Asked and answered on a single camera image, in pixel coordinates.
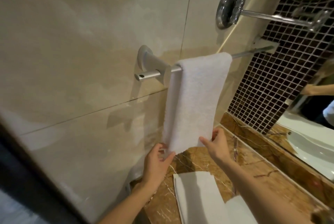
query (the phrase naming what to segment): forearm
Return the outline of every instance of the forearm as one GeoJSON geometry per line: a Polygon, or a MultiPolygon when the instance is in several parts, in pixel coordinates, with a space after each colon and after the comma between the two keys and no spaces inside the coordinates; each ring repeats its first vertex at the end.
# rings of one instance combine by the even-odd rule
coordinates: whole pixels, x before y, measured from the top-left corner
{"type": "Polygon", "coordinates": [[[334,95],[334,84],[313,86],[311,95],[334,95]]]}
{"type": "Polygon", "coordinates": [[[256,181],[233,161],[218,163],[233,182],[259,224],[311,224],[296,209],[256,181]]]}
{"type": "Polygon", "coordinates": [[[131,195],[116,206],[99,224],[131,224],[152,194],[149,186],[139,184],[131,195]]]}

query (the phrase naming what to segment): towel rack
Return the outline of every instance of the towel rack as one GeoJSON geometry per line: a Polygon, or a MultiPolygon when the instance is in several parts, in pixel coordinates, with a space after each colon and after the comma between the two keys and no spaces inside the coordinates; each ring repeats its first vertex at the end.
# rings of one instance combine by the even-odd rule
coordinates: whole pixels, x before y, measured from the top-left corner
{"type": "Polygon", "coordinates": [[[219,29],[226,29],[232,24],[236,24],[240,15],[255,17],[259,19],[278,21],[283,23],[300,25],[307,27],[310,31],[317,31],[329,18],[329,11],[320,11],[313,16],[313,21],[302,21],[293,18],[282,17],[280,15],[266,15],[253,11],[244,10],[245,0],[220,0],[217,13],[216,25],[219,29]]]}
{"type": "MultiPolygon", "coordinates": [[[[263,48],[257,48],[233,54],[232,58],[244,57],[249,54],[258,53],[262,51],[269,51],[272,49],[275,49],[275,46],[269,45],[263,48]]],[[[140,69],[146,71],[135,74],[136,80],[141,82],[146,79],[156,78],[165,87],[169,86],[170,76],[173,72],[182,71],[181,67],[177,65],[170,66],[160,58],[154,56],[152,50],[146,45],[142,45],[138,50],[137,63],[140,69]]]]}

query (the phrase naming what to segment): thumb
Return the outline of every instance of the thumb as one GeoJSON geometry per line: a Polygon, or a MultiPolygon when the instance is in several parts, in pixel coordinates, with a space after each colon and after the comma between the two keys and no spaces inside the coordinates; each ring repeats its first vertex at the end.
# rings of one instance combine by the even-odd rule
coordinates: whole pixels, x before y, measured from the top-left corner
{"type": "Polygon", "coordinates": [[[164,160],[164,163],[165,163],[167,166],[169,166],[169,165],[172,163],[174,156],[175,156],[175,152],[171,152],[171,153],[167,156],[167,158],[164,160]]]}
{"type": "Polygon", "coordinates": [[[209,140],[207,140],[206,138],[204,137],[199,137],[199,141],[202,142],[202,144],[206,147],[209,146],[209,144],[211,143],[209,140]]]}

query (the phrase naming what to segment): black mosaic tile wall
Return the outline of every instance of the black mosaic tile wall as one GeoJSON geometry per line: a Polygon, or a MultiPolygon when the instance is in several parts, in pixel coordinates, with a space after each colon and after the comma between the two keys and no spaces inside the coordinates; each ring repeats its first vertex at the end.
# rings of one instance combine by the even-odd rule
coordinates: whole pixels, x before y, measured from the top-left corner
{"type": "Polygon", "coordinates": [[[292,17],[305,6],[307,13],[329,10],[330,18],[317,32],[292,24],[271,21],[263,39],[278,42],[274,54],[254,55],[228,111],[266,134],[334,50],[334,0],[280,0],[275,15],[292,17]]]}

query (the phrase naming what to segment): hand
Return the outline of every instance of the hand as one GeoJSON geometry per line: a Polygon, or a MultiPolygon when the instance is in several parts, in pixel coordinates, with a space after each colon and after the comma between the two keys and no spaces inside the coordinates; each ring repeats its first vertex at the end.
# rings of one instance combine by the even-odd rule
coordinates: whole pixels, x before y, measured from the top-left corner
{"type": "Polygon", "coordinates": [[[312,84],[308,84],[304,87],[304,89],[300,92],[302,95],[314,95],[314,87],[312,84]]]}
{"type": "Polygon", "coordinates": [[[199,140],[206,146],[215,163],[218,164],[219,161],[226,163],[231,160],[228,151],[228,142],[222,128],[217,127],[213,129],[212,141],[204,137],[199,137],[199,140]]]}
{"type": "Polygon", "coordinates": [[[159,185],[164,180],[167,169],[175,156],[175,152],[171,152],[168,157],[163,160],[159,152],[163,148],[166,148],[165,144],[155,144],[145,157],[142,183],[152,189],[152,194],[156,192],[159,185]]]}

